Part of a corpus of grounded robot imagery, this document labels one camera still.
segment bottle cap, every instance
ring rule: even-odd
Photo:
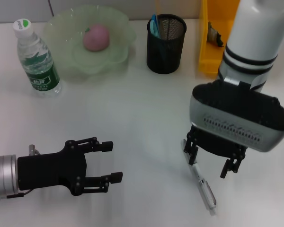
[[[32,23],[27,19],[16,20],[13,29],[17,38],[29,37],[34,33]]]

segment metal cylinder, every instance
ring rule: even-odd
[[[18,193],[16,155],[0,156],[0,198]]]

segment white tabletop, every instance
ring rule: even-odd
[[[17,58],[11,24],[0,24],[0,155],[54,153],[67,140],[97,136],[113,152],[87,154],[88,176],[123,171],[108,193],[74,197],[63,186],[0,202],[0,227],[284,226],[284,139],[271,152],[246,152],[237,174],[226,158],[199,149],[198,162],[217,199],[210,216],[180,142],[190,129],[189,99],[208,82],[196,73],[197,20],[187,20],[180,68],[158,75],[146,65],[146,21],[132,21],[129,60],[88,80],[63,79],[56,98],[34,95]],[[44,23],[34,24],[40,32]],[[263,92],[284,106],[284,45]]]

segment black stripe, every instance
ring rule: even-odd
[[[242,63],[249,64],[249,65],[269,65],[269,64],[273,63],[278,56],[278,55],[276,55],[275,58],[267,60],[267,61],[256,61],[256,60],[251,60],[251,59],[247,59],[247,58],[243,58],[243,57],[238,56],[237,54],[232,52],[227,45],[225,47],[225,51],[232,58],[234,58],[234,59],[236,59],[236,60],[238,60]]]
[[[264,83],[262,83],[262,84],[259,84],[259,85],[257,85],[257,86],[254,86],[254,87],[251,88],[250,90],[251,90],[251,91],[257,90],[257,89],[263,87],[263,86],[265,85],[265,83],[266,83],[266,81],[265,81]]]
[[[225,63],[227,65],[232,67],[234,70],[236,70],[238,72],[245,73],[245,74],[251,74],[251,75],[261,75],[261,74],[267,73],[273,67],[273,66],[270,66],[269,68],[263,69],[263,70],[250,70],[250,69],[246,69],[246,68],[243,68],[241,66],[237,66],[236,64],[234,64],[230,60],[228,60],[227,57],[225,56],[225,53],[223,53],[223,60],[225,61]]]
[[[218,77],[219,77],[220,80],[224,81],[224,78],[223,78],[223,76],[220,72],[220,68],[218,69]]]

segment pink fruit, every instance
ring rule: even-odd
[[[89,51],[101,51],[109,46],[109,31],[103,25],[93,25],[83,37],[83,44]]]

